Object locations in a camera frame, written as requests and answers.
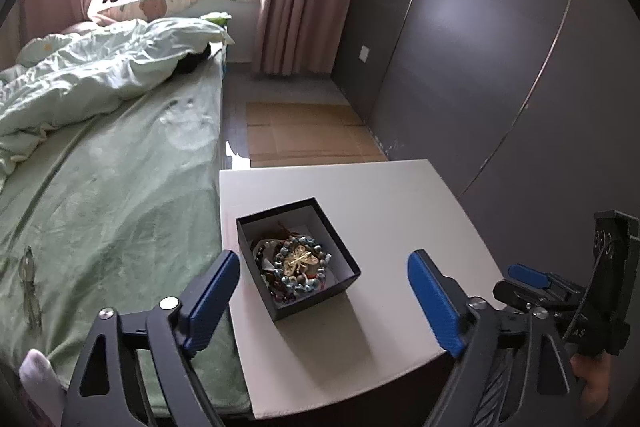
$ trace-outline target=floor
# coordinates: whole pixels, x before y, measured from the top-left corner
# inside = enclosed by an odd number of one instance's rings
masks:
[[[348,105],[329,77],[255,77],[248,64],[229,64],[223,81],[222,137],[225,168],[249,169],[247,102]],[[421,427],[449,378],[452,358],[443,355],[382,387],[322,409],[272,420],[225,418],[226,427]]]
[[[249,169],[247,102],[349,105],[328,76],[255,77],[249,64],[229,64],[222,88],[222,138],[225,168]]]

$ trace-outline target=hand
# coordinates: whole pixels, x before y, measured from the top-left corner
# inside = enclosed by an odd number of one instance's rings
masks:
[[[606,351],[595,358],[576,354],[571,358],[571,367],[574,375],[587,383],[580,401],[582,410],[588,418],[602,409],[609,399],[611,355]]]

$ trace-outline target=green bedsheet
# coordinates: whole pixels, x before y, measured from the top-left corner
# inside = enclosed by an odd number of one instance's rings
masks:
[[[124,103],[50,134],[0,193],[0,356],[15,370],[34,347],[68,385],[97,312],[152,308],[220,253],[217,179],[222,53]],[[42,331],[29,330],[18,262],[33,249]],[[166,414],[150,357],[154,412]],[[249,397],[230,317],[193,365],[221,413]]]

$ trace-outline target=gray wall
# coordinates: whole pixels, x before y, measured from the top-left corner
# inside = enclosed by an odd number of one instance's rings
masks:
[[[389,159],[431,161],[501,269],[586,283],[593,213],[640,215],[639,50],[626,0],[352,0],[334,80]],[[640,296],[629,319],[613,410],[640,373]]]

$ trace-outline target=white table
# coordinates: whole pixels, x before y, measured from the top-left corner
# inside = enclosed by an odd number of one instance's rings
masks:
[[[345,293],[273,323],[241,261],[230,307],[256,418],[347,399],[442,353],[406,277],[418,248],[469,296],[500,305],[498,267],[426,160],[221,171],[223,248],[240,251],[237,217],[309,197],[362,275]]]

